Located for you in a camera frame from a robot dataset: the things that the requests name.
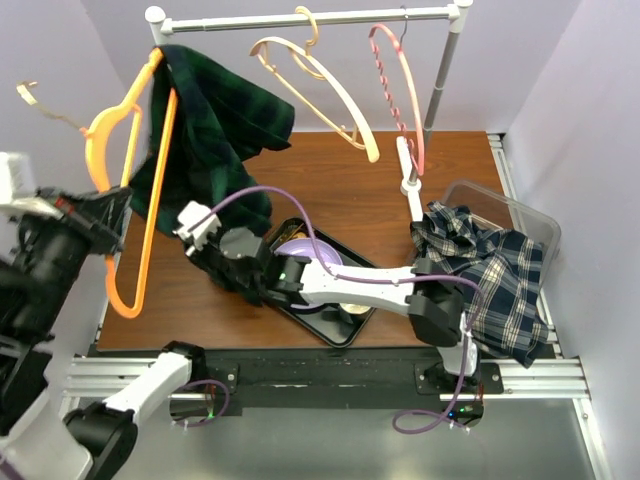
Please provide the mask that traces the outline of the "orange hanger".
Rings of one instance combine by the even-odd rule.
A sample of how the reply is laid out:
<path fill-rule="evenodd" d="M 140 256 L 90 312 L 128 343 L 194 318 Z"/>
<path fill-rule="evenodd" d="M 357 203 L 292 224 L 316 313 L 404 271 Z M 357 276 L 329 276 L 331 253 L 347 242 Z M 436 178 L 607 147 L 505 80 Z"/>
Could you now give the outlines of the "orange hanger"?
<path fill-rule="evenodd" d="M 159 48 L 154 48 L 149 54 L 148 61 L 141 68 L 123 100 L 118 105 L 109 107 L 100 112 L 87 128 L 76 124 L 74 121 L 63 115 L 51 112 L 38 102 L 31 92 L 31 89 L 37 85 L 35 81 L 17 84 L 16 91 L 28 105 L 38 109 L 45 117 L 63 121 L 83 134 L 85 137 L 85 160 L 87 170 L 94 185 L 100 192 L 106 191 L 107 188 L 111 186 L 109 175 L 107 173 L 106 150 L 112 130 L 121 121 L 127 118 L 128 115 L 132 115 L 132 126 L 120 181 L 120 185 L 122 187 L 127 187 L 130 183 L 130 178 L 133 172 L 134 154 L 136 153 L 138 137 L 142 125 L 143 110 L 138 104 L 138 99 L 149 81 L 152 79 L 155 70 L 163 58 L 164 55 L 162 51 Z M 117 289 L 115 257 L 107 256 L 105 258 L 105 284 L 109 303 L 120 316 L 127 319 L 138 317 L 144 306 L 148 270 L 153 247 L 154 228 L 156 225 L 162 183 L 164 180 L 177 105 L 177 93 L 174 89 L 171 89 L 168 96 L 161 142 L 150 194 L 149 211 L 147 214 L 145 235 L 142 243 L 138 269 L 136 294 L 134 303 L 131 306 L 124 303 L 120 298 Z"/>

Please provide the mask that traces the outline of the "dark green plaid skirt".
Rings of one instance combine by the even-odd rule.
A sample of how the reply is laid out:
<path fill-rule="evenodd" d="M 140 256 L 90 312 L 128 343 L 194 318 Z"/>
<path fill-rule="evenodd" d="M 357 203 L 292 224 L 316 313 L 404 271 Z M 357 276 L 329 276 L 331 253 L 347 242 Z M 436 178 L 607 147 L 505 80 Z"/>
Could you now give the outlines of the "dark green plaid skirt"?
<path fill-rule="evenodd" d="M 150 136 L 145 160 L 132 175 L 130 206 L 141 218 L 150 208 L 168 95 L 178 98 L 156 218 L 171 236 L 177 216 L 191 201 L 213 208 L 231 194 L 256 184 L 244 161 L 263 150 L 289 148 L 292 105 L 186 46 L 160 46 L 154 72 Z"/>

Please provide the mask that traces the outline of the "navy white plaid skirt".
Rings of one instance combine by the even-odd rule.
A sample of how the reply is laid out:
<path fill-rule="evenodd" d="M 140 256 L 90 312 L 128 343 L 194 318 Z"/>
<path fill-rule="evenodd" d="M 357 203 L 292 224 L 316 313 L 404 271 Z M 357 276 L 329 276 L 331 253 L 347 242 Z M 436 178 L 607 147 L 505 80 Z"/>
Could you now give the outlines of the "navy white plaid skirt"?
<path fill-rule="evenodd" d="M 474 316 L 472 334 L 480 348 L 529 368 L 543 353 L 549 329 L 537 311 L 543 251 L 514 229 L 479 226 L 466 206 L 428 204 L 410 225 L 419 254 L 437 268 L 475 283 L 464 286 L 465 306 Z"/>

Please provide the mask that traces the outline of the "pink hanger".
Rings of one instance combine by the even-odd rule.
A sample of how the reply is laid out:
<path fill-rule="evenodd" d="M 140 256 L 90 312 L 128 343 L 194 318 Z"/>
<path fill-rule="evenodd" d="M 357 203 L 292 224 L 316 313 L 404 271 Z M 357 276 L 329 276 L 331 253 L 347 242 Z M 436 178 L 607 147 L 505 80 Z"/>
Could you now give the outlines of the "pink hanger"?
<path fill-rule="evenodd" d="M 405 141 L 410 166 L 420 178 L 426 167 L 425 133 L 417 83 L 404 48 L 409 16 L 404 5 L 401 9 L 402 32 L 397 34 L 389 25 L 378 22 L 369 29 L 368 43 L 384 100 L 396 129 Z"/>

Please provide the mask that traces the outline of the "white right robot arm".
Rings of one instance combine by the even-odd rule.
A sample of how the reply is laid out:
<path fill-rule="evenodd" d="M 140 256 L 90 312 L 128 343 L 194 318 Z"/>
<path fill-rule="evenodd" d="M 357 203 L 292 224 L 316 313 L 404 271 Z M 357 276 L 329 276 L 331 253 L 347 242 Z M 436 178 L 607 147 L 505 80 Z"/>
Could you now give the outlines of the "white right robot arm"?
<path fill-rule="evenodd" d="M 220 269 L 240 289 L 279 307 L 348 304 L 407 317 L 420 341 L 437 348 L 448 386 L 469 392 L 481 380 L 471 317 L 464 306 L 469 280 L 430 274 L 428 260 L 379 269 L 324 261 L 317 239 L 313 256 L 281 254 L 246 228 L 216 224 L 177 232 L 187 257 L 202 268 Z"/>

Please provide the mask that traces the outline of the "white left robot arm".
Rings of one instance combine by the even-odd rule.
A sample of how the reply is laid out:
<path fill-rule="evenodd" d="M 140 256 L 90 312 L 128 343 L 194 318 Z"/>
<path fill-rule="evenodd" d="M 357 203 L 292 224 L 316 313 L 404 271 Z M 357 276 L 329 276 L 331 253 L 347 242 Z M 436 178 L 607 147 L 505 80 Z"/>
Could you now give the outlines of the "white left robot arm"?
<path fill-rule="evenodd" d="M 178 389 L 207 380 L 203 348 L 173 341 L 106 400 L 61 415 L 57 397 L 74 351 L 54 326 L 91 255 L 118 252 L 131 190 L 71 194 L 43 188 L 1 197 L 17 224 L 14 260 L 1 264 L 1 475 L 7 479 L 112 479 L 140 425 Z"/>

